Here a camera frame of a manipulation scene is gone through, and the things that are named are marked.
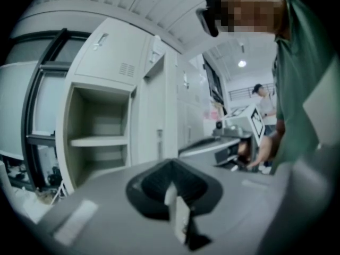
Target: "ceiling light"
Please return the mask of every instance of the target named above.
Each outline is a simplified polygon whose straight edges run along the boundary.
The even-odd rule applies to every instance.
[[[245,67],[247,65],[247,63],[245,61],[240,61],[239,62],[239,67]]]

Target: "window frame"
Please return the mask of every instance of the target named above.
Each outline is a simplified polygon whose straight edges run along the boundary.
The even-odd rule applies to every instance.
[[[210,89],[210,95],[213,97],[213,99],[222,105],[224,105],[224,100],[223,100],[223,91],[222,91],[222,86],[220,82],[219,76],[216,74],[214,69],[210,66],[210,64],[207,62],[207,60],[204,58],[204,68],[207,70],[207,68],[210,69],[212,73],[212,78],[214,80],[214,84],[210,83],[210,80],[208,78],[208,83],[209,83],[209,89]]]
[[[38,60],[38,64],[30,79],[25,93],[21,114],[21,147],[24,159],[23,163],[25,164],[30,184],[11,178],[10,181],[13,186],[19,188],[25,187],[27,190],[33,191],[36,188],[39,188],[40,190],[56,188],[56,186],[46,185],[36,149],[39,145],[55,147],[55,135],[43,136],[32,134],[33,113],[38,89],[45,72],[55,72],[60,73],[60,75],[65,75],[65,71],[67,72],[69,70],[72,63],[54,61],[66,42],[69,39],[83,39],[86,41],[90,35],[91,33],[68,31],[64,28],[62,30],[29,33],[8,40],[7,53],[9,54],[13,46],[18,43],[31,40],[51,39],[51,42]]]

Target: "white paper tag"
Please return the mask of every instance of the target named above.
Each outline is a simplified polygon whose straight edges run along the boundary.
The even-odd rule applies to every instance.
[[[54,239],[65,246],[70,246],[97,210],[97,204],[83,200],[65,224],[54,234]]]
[[[186,240],[189,218],[190,218],[190,208],[184,202],[182,197],[177,197],[175,235],[182,244],[184,244]]]
[[[171,182],[170,186],[166,190],[164,204],[169,206],[175,202],[177,197],[177,188],[173,182]]]

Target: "open shelf compartment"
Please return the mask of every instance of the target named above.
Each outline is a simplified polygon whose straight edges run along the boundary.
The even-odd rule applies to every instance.
[[[129,165],[127,146],[69,147],[69,156],[72,164],[69,169],[77,187]]]
[[[67,113],[67,169],[75,188],[130,165],[130,92],[74,87]]]
[[[126,145],[129,93],[74,88],[67,126],[69,144],[75,147]]]

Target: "green shirt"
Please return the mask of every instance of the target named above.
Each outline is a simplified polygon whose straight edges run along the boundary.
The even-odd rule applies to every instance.
[[[336,54],[319,19],[300,0],[286,0],[291,40],[276,37],[273,66],[277,89],[277,118],[284,120],[281,140],[271,173],[283,162],[294,162],[312,152],[319,141],[303,109]]]

